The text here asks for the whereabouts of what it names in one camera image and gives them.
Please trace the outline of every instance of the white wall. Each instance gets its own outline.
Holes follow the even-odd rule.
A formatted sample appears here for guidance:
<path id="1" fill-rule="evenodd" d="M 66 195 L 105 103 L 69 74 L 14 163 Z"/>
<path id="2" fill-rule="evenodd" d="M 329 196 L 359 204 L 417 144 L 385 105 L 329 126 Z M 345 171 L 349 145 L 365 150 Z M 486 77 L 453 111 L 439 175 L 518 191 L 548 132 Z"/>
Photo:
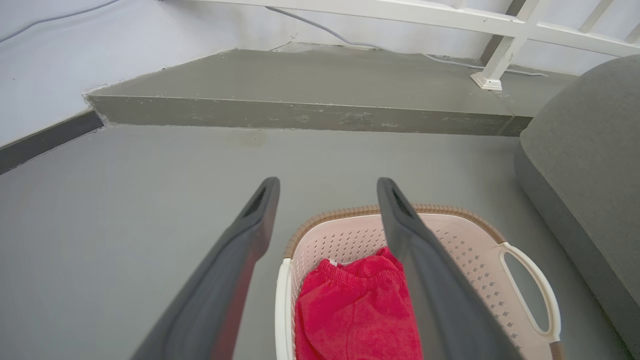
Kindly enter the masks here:
<path id="1" fill-rule="evenodd" d="M 0 34 L 104 1 L 2 1 Z M 292 22 L 252 6 L 121 0 L 36 25 L 0 44 L 0 146 L 87 109 L 92 89 L 235 47 L 283 45 Z"/>
<path id="2" fill-rule="evenodd" d="M 3 1 L 0 33 L 34 18 L 102 1 Z M 468 0 L 468 5 L 505 12 L 510 2 Z M 598 2 L 551 1 L 544 21 L 578 28 Z M 436 26 L 297 13 L 352 40 L 403 52 L 479 58 L 490 39 L 488 34 Z M 624 38 L 639 19 L 640 1 L 614 0 L 594 32 Z M 0 44 L 0 146 L 83 111 L 87 105 L 82 94 L 94 88 L 235 47 L 268 50 L 288 41 L 342 45 L 320 29 L 264 8 L 183 0 L 121 0 L 89 14 L 38 25 Z M 514 64 L 579 75 L 611 58 L 528 41 Z"/>

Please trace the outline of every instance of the white cable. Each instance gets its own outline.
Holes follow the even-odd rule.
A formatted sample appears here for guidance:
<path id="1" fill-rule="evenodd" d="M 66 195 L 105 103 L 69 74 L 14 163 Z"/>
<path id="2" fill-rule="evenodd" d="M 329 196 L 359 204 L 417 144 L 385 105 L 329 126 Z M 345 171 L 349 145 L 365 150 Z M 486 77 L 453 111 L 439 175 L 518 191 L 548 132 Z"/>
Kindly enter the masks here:
<path id="1" fill-rule="evenodd" d="M 56 16 L 52 16 L 52 17 L 45 17 L 43 19 L 34 20 L 32 22 L 29 22 L 29 23 L 23 25 L 23 27 L 19 28 L 18 30 L 14 31 L 13 33 L 10 33 L 9 35 L 5 35 L 5 36 L 1 37 L 0 38 L 0 43 L 3 43 L 5 41 L 11 39 L 12 37 L 15 37 L 15 36 L 25 32 L 30 27 L 36 26 L 37 24 L 41 24 L 41 23 L 47 22 L 47 21 L 64 19 L 65 17 L 76 16 L 76 15 L 80 15 L 82 13 L 92 12 L 94 10 L 98 10 L 99 8 L 103 8 L 103 7 L 107 6 L 107 5 L 111 5 L 111 4 L 113 4 L 113 3 L 117 2 L 117 1 L 120 1 L 120 0 L 109 0 L 109 1 L 107 1 L 105 3 L 98 4 L 98 5 L 92 6 L 90 8 L 83 9 L 83 10 L 77 10 L 77 11 L 66 13 L 66 14 L 62 14 L 62 15 L 56 15 Z"/>
<path id="2" fill-rule="evenodd" d="M 395 51 L 395 50 L 391 50 L 391 49 L 387 49 L 385 47 L 382 47 L 380 45 L 376 45 L 376 44 L 370 44 L 368 42 L 355 42 L 355 41 L 350 41 L 344 37 L 342 37 L 340 34 L 336 33 L 335 31 L 331 30 L 330 28 L 327 28 L 326 26 L 322 26 L 320 24 L 318 24 L 317 22 L 305 19 L 302 16 L 297 16 L 296 14 L 290 13 L 290 12 L 286 12 L 284 10 L 278 9 L 278 8 L 273 8 L 271 6 L 265 6 L 265 8 L 271 10 L 272 12 L 276 12 L 276 13 L 281 13 L 282 15 L 286 15 L 289 17 L 292 17 L 294 19 L 300 20 L 302 22 L 306 22 L 309 25 L 313 25 L 317 28 L 320 28 L 322 30 L 325 30 L 326 32 L 328 32 L 329 34 L 339 38 L 340 40 L 344 41 L 347 44 L 350 45 L 356 45 L 356 46 L 368 46 L 368 47 L 373 47 L 375 49 L 380 49 L 380 50 L 384 50 L 384 51 L 388 51 L 390 53 L 396 53 L 396 54 L 403 54 L 403 55 L 413 55 L 414 53 L 402 53 L 400 51 Z M 451 64 L 451 65 L 459 65 L 459 66 L 464 66 L 464 67 L 468 67 L 470 69 L 479 69 L 479 70 L 483 70 L 484 66 L 478 66 L 478 65 L 470 65 L 470 64 L 465 64 L 465 63 L 458 63 L 456 61 L 449 61 L 449 60 L 440 60 L 438 58 L 434 58 L 431 55 L 427 55 L 427 54 L 421 54 L 424 55 L 426 57 L 428 57 L 429 59 L 438 62 L 438 63 L 443 63 L 443 64 Z M 522 75 L 528 75 L 528 76 L 548 76 L 545 74 L 542 74 L 541 72 L 526 72 L 526 71 L 518 71 L 518 70 L 505 70 L 506 72 L 513 72 L 515 74 L 522 74 Z"/>

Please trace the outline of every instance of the laundry basket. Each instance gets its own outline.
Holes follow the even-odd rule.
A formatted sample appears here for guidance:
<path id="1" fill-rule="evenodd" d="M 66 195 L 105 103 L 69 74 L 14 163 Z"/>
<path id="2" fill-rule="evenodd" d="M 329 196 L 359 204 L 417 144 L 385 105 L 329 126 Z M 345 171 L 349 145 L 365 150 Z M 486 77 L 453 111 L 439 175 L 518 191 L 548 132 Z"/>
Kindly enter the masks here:
<path id="1" fill-rule="evenodd" d="M 561 360 L 560 311 L 540 269 L 478 215 L 451 206 L 413 205 L 440 239 L 487 308 L 526 360 Z M 305 276 L 330 258 L 350 263 L 387 246 L 378 206 L 341 209 L 314 216 L 291 237 L 278 273 L 275 338 L 278 360 L 295 359 L 295 303 Z M 529 271 L 543 295 L 549 328 L 542 331 L 504 261 L 513 255 Z"/>

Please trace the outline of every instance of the gray upholstery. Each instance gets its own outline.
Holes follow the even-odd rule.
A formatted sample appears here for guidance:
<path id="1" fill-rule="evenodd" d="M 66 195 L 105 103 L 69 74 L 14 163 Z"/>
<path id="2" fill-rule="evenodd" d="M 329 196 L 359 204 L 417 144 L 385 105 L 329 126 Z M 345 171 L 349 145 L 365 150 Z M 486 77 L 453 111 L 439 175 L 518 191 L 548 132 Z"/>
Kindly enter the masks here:
<path id="1" fill-rule="evenodd" d="M 522 188 L 640 360 L 640 55 L 581 76 L 520 146 Z"/>

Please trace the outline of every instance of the gray step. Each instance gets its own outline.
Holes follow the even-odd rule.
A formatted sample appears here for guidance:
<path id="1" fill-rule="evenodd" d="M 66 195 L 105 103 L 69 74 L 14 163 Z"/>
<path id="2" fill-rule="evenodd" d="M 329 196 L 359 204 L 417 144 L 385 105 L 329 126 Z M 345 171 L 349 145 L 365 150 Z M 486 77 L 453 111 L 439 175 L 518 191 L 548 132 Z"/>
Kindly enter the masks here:
<path id="1" fill-rule="evenodd" d="M 110 122 L 141 125 L 517 135 L 576 77 L 506 74 L 502 93 L 476 70 L 378 50 L 233 50 L 87 95 Z"/>

